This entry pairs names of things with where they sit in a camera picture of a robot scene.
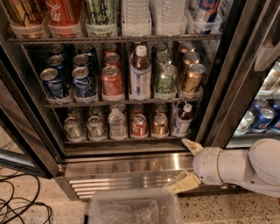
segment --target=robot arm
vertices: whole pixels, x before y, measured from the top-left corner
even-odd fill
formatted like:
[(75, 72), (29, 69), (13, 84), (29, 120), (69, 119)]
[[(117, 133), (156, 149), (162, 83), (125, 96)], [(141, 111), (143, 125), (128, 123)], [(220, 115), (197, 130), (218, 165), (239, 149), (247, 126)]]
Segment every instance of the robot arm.
[[(183, 139), (185, 146), (193, 146)], [(249, 150), (192, 148), (193, 170), (207, 185), (235, 184), (252, 192), (280, 197), (280, 142), (256, 141)]]

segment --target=floor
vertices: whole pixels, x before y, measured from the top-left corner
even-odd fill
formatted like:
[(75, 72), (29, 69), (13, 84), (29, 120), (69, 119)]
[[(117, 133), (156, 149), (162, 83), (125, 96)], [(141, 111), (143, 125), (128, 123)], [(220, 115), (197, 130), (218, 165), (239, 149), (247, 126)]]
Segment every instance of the floor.
[[(20, 151), (19, 148), (0, 129), (0, 147), (9, 151)], [(4, 176), (13, 174), (14, 171), (0, 168), (0, 206), (4, 200), (9, 200), (12, 195), (12, 186), (4, 182)], [(38, 189), (37, 180), (31, 176), (21, 176), (7, 179), (14, 189), (14, 200), (10, 202), (11, 208), (21, 207), (26, 204), (23, 197), (32, 200)], [(40, 189), (36, 202), (43, 202), (52, 208), (52, 224), (82, 224), (88, 214), (89, 202), (70, 201), (61, 191), (53, 179), (39, 178)], [(192, 224), (247, 224), (247, 223), (280, 223), (280, 201), (276, 198), (264, 196), (253, 192), (220, 193), (212, 195), (210, 192), (201, 195), (187, 194), (178, 198), (183, 222)], [(0, 210), (0, 223), (4, 218), (5, 210)], [(47, 210), (44, 206), (31, 206), (21, 215), (22, 222), (16, 218), (9, 223), (40, 224), (47, 220)]]

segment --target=refrigerator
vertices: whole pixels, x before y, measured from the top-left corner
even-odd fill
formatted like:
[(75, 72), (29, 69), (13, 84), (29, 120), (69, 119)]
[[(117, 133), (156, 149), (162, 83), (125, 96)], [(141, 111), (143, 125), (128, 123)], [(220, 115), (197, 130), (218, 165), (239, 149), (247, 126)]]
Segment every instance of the refrigerator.
[[(181, 171), (193, 169), (193, 156), (181, 137), (156, 139), (149, 135), (133, 139), (129, 134), (121, 141), (109, 138), (100, 142), (67, 141), (63, 122), (69, 107), (81, 107), (87, 113), (90, 106), (108, 109), (111, 103), (57, 105), (47, 101), (39, 73), (50, 46), (56, 43), (69, 46), (73, 53), (76, 45), (82, 43), (93, 44), (99, 53), (105, 43), (118, 43), (125, 58), (129, 42), (145, 41), (152, 46), (158, 41), (169, 45), (172, 41), (192, 41), (207, 67), (203, 95), (188, 100), (176, 96), (164, 102), (192, 104), (194, 118), (186, 136), (192, 141), (222, 149), (249, 147), (232, 144), (235, 139), (232, 135), (262, 85), (261, 78), (279, 56), (278, 1), (222, 1), (222, 26), (216, 34), (33, 39), (15, 38), (8, 33), (10, 19), (3, 1), (0, 3), (0, 121), (22, 150), (22, 153), (0, 150), (0, 165), (55, 179), (70, 200), (87, 200), (100, 190), (164, 186)], [(149, 108), (161, 101), (151, 98), (138, 103)], [(135, 102), (126, 95), (122, 103)], [(228, 188), (203, 185), (197, 191)]]

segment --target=white bottle cap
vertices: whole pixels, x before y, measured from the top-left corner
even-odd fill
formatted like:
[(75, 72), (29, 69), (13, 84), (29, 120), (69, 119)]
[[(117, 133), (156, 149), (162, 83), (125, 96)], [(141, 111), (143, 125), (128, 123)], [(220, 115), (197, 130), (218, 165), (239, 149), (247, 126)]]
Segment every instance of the white bottle cap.
[(136, 48), (136, 55), (139, 57), (143, 57), (147, 54), (147, 48), (144, 45), (139, 45)]
[(184, 106), (184, 111), (185, 112), (191, 112), (192, 111), (192, 105), (189, 103), (186, 103)]
[(113, 108), (112, 109), (112, 115), (113, 116), (118, 116), (120, 114), (120, 110), (118, 108)]

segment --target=door handle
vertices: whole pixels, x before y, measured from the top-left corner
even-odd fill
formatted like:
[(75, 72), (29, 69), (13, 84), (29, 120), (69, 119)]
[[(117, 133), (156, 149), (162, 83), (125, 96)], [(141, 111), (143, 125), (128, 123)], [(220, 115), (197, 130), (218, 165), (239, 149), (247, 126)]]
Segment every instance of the door handle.
[(280, 56), (280, 4), (278, 3), (274, 16), (270, 21), (263, 21), (270, 26), (269, 31), (262, 42), (262, 46), (259, 49), (255, 59), (256, 72), (264, 71)]

